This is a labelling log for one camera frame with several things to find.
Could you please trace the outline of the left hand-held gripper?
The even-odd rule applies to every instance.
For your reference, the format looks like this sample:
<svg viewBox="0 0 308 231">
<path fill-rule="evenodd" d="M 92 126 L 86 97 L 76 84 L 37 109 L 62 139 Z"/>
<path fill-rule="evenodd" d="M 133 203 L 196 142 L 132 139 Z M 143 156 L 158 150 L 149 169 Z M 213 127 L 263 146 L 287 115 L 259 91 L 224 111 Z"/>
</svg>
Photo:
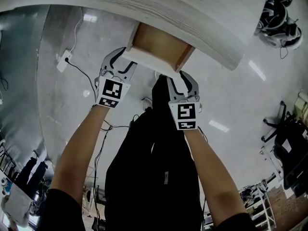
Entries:
<svg viewBox="0 0 308 231">
<path fill-rule="evenodd" d="M 113 66 L 125 50 L 126 47 L 121 47 L 105 56 L 99 76 L 94 80 L 96 105 L 115 108 L 127 94 L 137 63 L 131 61 L 125 68 L 119 68 L 117 71 L 114 71 Z"/>
</svg>

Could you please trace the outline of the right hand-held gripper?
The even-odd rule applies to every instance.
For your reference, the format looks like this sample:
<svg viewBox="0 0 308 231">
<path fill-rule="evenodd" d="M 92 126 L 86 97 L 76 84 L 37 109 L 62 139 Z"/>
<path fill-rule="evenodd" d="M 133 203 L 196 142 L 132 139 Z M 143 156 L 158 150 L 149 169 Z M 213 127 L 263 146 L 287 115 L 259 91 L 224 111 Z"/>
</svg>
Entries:
<svg viewBox="0 0 308 231">
<path fill-rule="evenodd" d="M 188 97 L 177 91 L 172 78 L 166 77 L 170 98 L 168 105 L 177 130 L 196 130 L 202 110 L 199 86 L 191 75 L 182 70 L 180 77 L 186 85 Z"/>
</svg>

